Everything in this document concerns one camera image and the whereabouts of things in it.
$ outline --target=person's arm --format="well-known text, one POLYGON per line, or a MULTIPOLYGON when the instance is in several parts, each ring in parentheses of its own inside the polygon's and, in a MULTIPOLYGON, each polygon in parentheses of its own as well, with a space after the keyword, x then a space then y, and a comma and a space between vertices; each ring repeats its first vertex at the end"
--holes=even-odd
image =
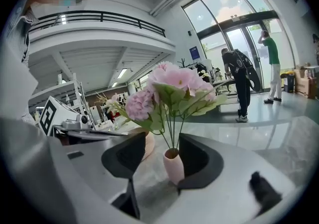
POLYGON ((228 64, 225 64, 225 72, 226 72, 226 75, 229 75, 229 66, 228 64))
POLYGON ((259 44, 262 44, 263 43, 263 37, 264 37, 264 34, 261 34, 259 39, 258 39, 258 43, 259 44))

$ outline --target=light fixture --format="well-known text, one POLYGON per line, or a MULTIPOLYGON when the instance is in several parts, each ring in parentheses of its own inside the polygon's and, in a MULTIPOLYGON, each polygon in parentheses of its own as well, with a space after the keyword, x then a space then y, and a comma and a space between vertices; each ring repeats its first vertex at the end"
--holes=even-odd
POLYGON ((61 15, 61 21, 62 21, 62 24, 63 24, 63 25, 66 24, 65 15, 61 15))
POLYGON ((118 79, 121 78, 121 77, 124 75, 124 73, 126 72, 126 70, 127 70, 127 69, 122 69, 122 71, 120 72, 120 75, 118 76, 118 79))

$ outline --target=tree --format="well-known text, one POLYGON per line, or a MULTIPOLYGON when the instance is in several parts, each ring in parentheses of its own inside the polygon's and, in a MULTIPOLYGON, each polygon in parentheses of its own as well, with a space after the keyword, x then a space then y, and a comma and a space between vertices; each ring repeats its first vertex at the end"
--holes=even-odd
POLYGON ((203 46, 204 52, 206 53, 208 51, 207 43, 202 43, 201 45, 203 46))
MULTIPOLYGON (((258 10, 258 12, 262 12, 262 11, 266 11, 266 8, 262 7, 258 10)), ((271 33, 271 28, 270 28, 270 21, 271 20, 263 20, 263 23, 266 26, 266 29, 269 33, 271 33)), ((260 25, 253 25, 251 27, 249 27, 250 31, 256 30, 256 29, 261 29, 260 25)))

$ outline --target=ceiling light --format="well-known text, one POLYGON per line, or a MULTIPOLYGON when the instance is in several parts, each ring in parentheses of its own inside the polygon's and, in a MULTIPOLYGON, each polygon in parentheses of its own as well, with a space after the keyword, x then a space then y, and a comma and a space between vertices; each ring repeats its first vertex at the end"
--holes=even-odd
POLYGON ((121 78, 121 77, 124 75, 124 73, 126 72, 126 70, 127 70, 127 69, 122 69, 122 71, 120 72, 120 75, 118 76, 118 79, 121 78))

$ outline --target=black pants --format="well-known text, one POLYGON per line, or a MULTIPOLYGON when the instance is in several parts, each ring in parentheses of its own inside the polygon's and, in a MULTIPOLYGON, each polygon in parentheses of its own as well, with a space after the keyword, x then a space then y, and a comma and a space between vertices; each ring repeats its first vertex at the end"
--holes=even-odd
POLYGON ((240 104, 239 114, 245 116, 250 104, 250 82, 246 78, 246 72, 244 71, 239 71, 234 79, 236 81, 236 89, 240 104))

